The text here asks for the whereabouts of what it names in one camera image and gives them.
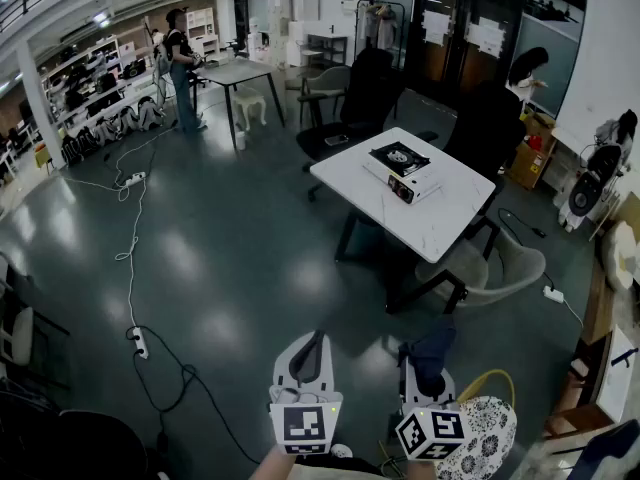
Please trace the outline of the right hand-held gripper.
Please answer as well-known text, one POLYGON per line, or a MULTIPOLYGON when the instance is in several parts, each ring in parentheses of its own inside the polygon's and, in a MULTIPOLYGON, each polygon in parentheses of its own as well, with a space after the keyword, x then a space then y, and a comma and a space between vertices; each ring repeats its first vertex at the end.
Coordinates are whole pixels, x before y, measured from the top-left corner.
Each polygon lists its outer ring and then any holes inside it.
POLYGON ((441 377, 442 401, 418 398, 414 366, 409 360, 402 362, 402 419, 395 432, 410 461, 443 461, 471 439, 468 418, 455 401, 455 382, 449 374, 441 377))

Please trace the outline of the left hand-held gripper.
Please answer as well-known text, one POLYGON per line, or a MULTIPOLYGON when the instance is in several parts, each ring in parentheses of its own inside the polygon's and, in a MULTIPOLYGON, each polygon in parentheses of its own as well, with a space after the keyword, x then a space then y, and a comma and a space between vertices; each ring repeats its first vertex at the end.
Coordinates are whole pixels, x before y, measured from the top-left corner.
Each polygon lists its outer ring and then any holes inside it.
POLYGON ((328 454, 343 396, 334 390, 331 342, 324 331, 294 340, 274 364, 269 415, 276 444, 287 455, 328 454), (312 392, 294 388, 309 386, 312 392))

